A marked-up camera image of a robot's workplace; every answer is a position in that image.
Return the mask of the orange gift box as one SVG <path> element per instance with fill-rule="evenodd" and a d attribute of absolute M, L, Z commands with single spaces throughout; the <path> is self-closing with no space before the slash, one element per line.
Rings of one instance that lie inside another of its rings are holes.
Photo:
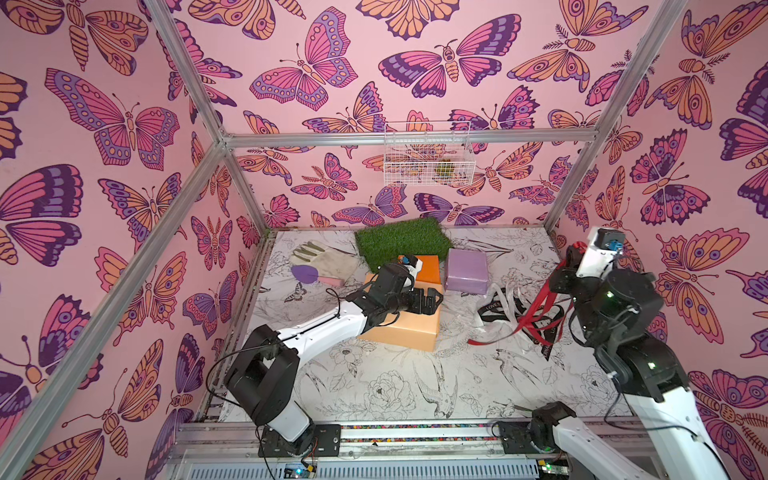
<path fill-rule="evenodd" d="M 423 267 L 417 276 L 415 282 L 422 282 L 428 284 L 441 284 L 440 270 L 439 270 L 439 258 L 437 255 L 415 255 L 422 262 Z"/>

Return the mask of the large tan gift box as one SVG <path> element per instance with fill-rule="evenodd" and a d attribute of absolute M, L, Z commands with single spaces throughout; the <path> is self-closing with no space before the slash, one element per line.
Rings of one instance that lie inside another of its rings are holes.
<path fill-rule="evenodd" d="M 395 314 L 389 314 L 385 326 L 372 328 L 360 338 L 390 346 L 434 352 L 440 330 L 441 310 L 442 306 L 439 305 L 432 315 L 403 311 L 398 319 L 395 319 Z"/>

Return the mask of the red ribbon bow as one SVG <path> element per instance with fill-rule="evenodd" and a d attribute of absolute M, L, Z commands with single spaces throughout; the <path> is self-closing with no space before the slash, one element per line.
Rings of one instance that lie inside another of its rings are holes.
<path fill-rule="evenodd" d="M 562 307 L 562 293 L 552 286 L 555 274 L 563 273 L 566 265 L 566 259 L 559 262 L 532 300 L 510 284 L 501 287 L 492 283 L 476 304 L 467 343 L 489 346 L 523 333 L 534 344 L 553 347 L 562 338 L 565 316 L 571 309 Z"/>

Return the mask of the black lettered ribbon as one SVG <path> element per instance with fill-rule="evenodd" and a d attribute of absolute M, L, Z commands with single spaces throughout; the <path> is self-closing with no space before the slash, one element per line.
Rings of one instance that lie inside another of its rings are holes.
<path fill-rule="evenodd" d="M 527 312 L 529 303 L 514 296 L 511 301 L 513 307 L 510 307 L 507 299 L 501 300 L 499 292 L 494 292 L 490 298 L 485 299 L 483 305 L 478 306 L 475 322 L 480 333 L 471 338 L 472 342 L 491 345 L 516 336 L 514 330 L 517 328 L 517 321 Z M 530 350 L 532 347 L 538 347 L 544 360 L 549 361 L 555 344 L 561 338 L 560 330 L 565 313 L 565 309 L 557 303 L 546 313 L 543 308 L 539 308 L 534 313 L 534 321 L 518 331 L 518 334 L 528 339 L 528 343 L 523 343 L 522 348 Z"/>

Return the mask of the lilac gift box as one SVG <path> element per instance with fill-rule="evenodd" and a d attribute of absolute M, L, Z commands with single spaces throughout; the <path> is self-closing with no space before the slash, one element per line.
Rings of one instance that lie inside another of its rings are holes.
<path fill-rule="evenodd" d="M 445 264 L 445 288 L 461 293 L 484 295 L 489 286 L 485 252 L 452 248 Z"/>

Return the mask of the white satin ribbon bow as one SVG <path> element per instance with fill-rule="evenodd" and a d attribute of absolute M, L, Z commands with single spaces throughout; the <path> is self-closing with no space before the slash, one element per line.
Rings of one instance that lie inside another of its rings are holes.
<path fill-rule="evenodd" d="M 510 307 L 513 307 L 513 303 L 511 301 L 512 296 L 523 298 L 527 303 L 529 303 L 527 312 L 523 315 L 523 317 L 520 320 L 517 321 L 517 328 L 514 330 L 515 334 L 517 334 L 521 328 L 528 327 L 534 321 L 534 313 L 539 308 L 545 307 L 544 300 L 547 298 L 547 294 L 544 292 L 544 289 L 541 289 L 536 296 L 532 298 L 527 298 L 524 295 L 524 291 L 521 287 L 513 287 L 511 283 L 507 283 L 505 287 L 501 287 L 496 283 L 492 283 L 488 288 L 487 294 L 484 297 L 482 297 L 479 300 L 479 302 L 476 304 L 476 310 L 478 309 L 478 306 L 483 305 L 485 303 L 485 299 L 490 298 L 494 292 L 500 293 L 502 301 L 507 299 L 509 301 Z M 471 341 L 471 338 L 476 337 L 480 333 L 480 329 L 478 328 L 475 322 L 475 313 L 474 313 L 473 325 L 474 325 L 474 330 L 470 335 L 468 343 L 470 345 L 475 345 L 475 346 L 486 346 L 486 345 L 478 345 Z"/>

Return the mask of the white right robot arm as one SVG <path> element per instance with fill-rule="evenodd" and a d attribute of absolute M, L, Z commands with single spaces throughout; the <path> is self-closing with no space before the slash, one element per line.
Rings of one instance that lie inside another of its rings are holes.
<path fill-rule="evenodd" d="M 649 435 L 668 479 L 730 479 L 706 431 L 695 397 L 673 350 L 648 327 L 663 305 L 654 277 L 616 268 L 617 240 L 577 243 L 550 276 L 553 293 L 570 297 L 579 321 L 581 346 L 593 356 L 616 389 L 611 410 L 624 400 L 642 427 L 613 428 Z M 569 329 L 572 325 L 569 317 Z M 564 451 L 598 479 L 654 479 L 595 435 L 563 402 L 534 410 L 529 430 L 541 451 Z"/>

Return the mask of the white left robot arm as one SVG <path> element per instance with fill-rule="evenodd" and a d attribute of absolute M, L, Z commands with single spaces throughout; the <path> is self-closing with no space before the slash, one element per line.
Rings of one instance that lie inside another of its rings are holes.
<path fill-rule="evenodd" d="M 418 287 L 422 261 L 415 256 L 378 268 L 370 280 L 323 313 L 296 327 L 276 331 L 254 329 L 234 353 L 224 376 L 228 401 L 258 427 L 269 427 L 299 453 L 313 441 L 316 425 L 292 399 L 299 369 L 338 343 L 388 326 L 402 313 L 435 314 L 444 294 L 435 287 Z"/>

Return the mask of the green artificial grass mat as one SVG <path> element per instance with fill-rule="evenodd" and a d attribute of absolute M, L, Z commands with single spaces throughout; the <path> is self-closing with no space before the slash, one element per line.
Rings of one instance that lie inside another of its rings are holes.
<path fill-rule="evenodd" d="M 354 234 L 360 256 L 371 272 L 395 262 L 401 255 L 436 255 L 447 258 L 453 247 L 434 218 L 418 218 L 358 230 Z"/>

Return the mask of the beige gardening glove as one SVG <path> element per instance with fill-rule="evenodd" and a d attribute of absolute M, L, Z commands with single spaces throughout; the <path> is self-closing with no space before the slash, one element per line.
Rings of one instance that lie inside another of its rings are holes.
<path fill-rule="evenodd" d="M 294 266 L 315 268 L 320 276 L 344 281 L 349 279 L 359 266 L 359 260 L 355 255 L 319 242 L 300 244 L 293 249 L 289 260 Z"/>

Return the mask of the purple pink hand trowel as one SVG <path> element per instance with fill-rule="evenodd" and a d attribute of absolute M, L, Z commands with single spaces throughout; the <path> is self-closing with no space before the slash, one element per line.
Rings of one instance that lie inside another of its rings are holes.
<path fill-rule="evenodd" d="M 343 287 L 345 281 L 335 277 L 322 276 L 318 270 L 309 265 L 293 265 L 291 273 L 302 284 L 321 283 L 331 287 Z"/>

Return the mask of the green item in basket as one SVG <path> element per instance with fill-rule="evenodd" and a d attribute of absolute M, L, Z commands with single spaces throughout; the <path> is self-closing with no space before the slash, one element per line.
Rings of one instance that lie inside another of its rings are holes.
<path fill-rule="evenodd" d="M 454 176 L 454 163 L 448 159 L 442 159 L 435 163 L 434 176 L 439 181 L 449 181 Z"/>

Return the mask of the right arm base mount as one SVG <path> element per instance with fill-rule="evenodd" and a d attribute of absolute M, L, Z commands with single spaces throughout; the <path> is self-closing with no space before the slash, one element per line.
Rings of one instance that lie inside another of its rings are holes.
<path fill-rule="evenodd" d="M 564 403 L 550 402 L 530 410 L 528 420 L 501 420 L 491 427 L 500 440 L 505 454 L 554 454 L 561 449 L 555 440 L 554 429 L 576 412 Z"/>

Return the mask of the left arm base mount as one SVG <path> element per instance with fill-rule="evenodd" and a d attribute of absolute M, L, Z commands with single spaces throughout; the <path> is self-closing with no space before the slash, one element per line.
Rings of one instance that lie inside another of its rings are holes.
<path fill-rule="evenodd" d="M 337 457 L 341 446 L 341 425 L 311 423 L 309 429 L 296 440 L 288 441 L 270 426 L 265 426 L 258 456 L 278 457 Z"/>

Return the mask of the aluminium front rail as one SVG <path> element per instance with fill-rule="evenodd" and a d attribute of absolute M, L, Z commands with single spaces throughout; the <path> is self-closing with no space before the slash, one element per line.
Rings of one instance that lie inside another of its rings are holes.
<path fill-rule="evenodd" d="M 572 448 L 536 449 L 526 418 L 320 424 L 290 456 L 249 423 L 180 429 L 163 479 L 601 479 Z"/>

